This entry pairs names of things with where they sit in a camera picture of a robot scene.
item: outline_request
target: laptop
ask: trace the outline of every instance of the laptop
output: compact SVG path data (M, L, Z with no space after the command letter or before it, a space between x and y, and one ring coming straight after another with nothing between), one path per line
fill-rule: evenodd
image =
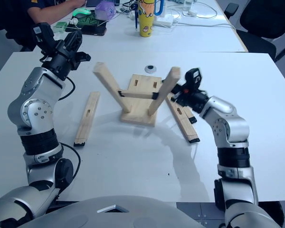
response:
M85 7L95 7L97 6L102 0L87 0ZM120 0L106 0L115 3L115 6L119 6Z

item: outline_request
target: white table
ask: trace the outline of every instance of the white table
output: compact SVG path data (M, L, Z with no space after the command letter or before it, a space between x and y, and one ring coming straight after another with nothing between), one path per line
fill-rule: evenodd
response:
M155 76L166 77L171 66L181 73L200 67L201 88L237 107L250 126L249 151L255 168L260 200L285 200L285 80L267 54L251 53L132 53L93 52L92 62L82 63L69 76L75 92L56 104L55 130L61 142L73 144L91 91L100 91L90 137L81 150L82 166L61 200L85 200L107 195L139 195L163 201L213 202L217 175L217 149L211 128L198 116L194 127L201 139L188 145L164 102L154 128L119 121L121 108L92 69L107 63L121 88L133 73L144 74L147 64ZM39 56L13 53L0 72L0 196L26 185L24 152L7 108ZM68 82L64 94L70 89ZM65 150L76 166L76 156Z
M213 7L218 15L213 19L200 19L192 17L184 17L181 8L177 8L181 17L180 22L199 25L215 25L228 24L221 8L215 0L201 0ZM175 2L166 1L166 14L173 14L175 17L178 13L171 10L169 6L177 5ZM200 15L209 17L214 12L201 5L196 4L196 8ZM66 16L65 20L69 21L71 15ZM192 52L247 52L245 45L237 33L230 27L193 27L193 26L176 26L174 29L154 26L153 33L148 38L143 38L135 30L135 21L130 20L126 15L120 15L117 18L107 22L107 32L103 37L83 35L81 50L86 52L93 51L192 51ZM67 33L56 34L56 39L64 39Z

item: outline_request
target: power strip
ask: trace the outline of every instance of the power strip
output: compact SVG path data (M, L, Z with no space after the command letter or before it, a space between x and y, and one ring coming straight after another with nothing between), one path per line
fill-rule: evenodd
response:
M173 24L174 17L172 15L166 15L165 17L156 16L153 21L153 25L171 27Z

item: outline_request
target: phone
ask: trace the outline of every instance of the phone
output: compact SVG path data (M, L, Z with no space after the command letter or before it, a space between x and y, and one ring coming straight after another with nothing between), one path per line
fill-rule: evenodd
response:
M81 28L82 34L103 36L106 32L106 27L84 25Z

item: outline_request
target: person's hand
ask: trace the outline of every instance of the person's hand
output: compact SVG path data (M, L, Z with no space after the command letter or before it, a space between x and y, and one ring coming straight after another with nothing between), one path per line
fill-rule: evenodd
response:
M70 0L70 1L72 1L75 8L82 7L86 3L86 0Z

